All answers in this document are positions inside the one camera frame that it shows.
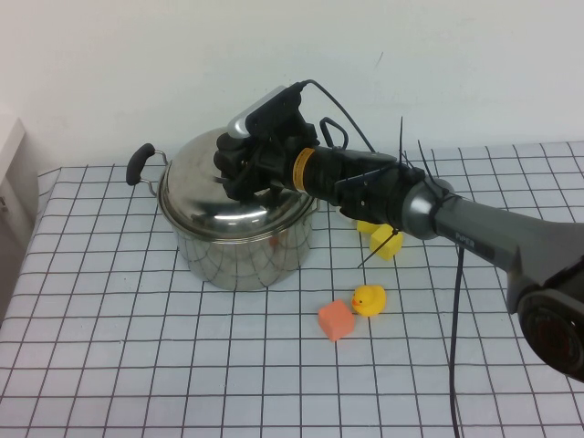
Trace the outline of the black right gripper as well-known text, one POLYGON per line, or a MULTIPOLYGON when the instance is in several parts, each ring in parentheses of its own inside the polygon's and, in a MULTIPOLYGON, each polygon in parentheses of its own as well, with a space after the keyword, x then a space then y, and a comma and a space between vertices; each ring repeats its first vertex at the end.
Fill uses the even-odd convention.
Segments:
POLYGON ((238 202, 255 199, 257 193, 281 188, 295 191, 292 168, 297 156, 306 148, 318 145, 313 124, 301 119, 287 119, 279 124, 251 119, 246 127, 253 140, 251 153, 249 139, 238 139, 222 133, 216 140, 214 164, 222 173, 225 193, 238 202))

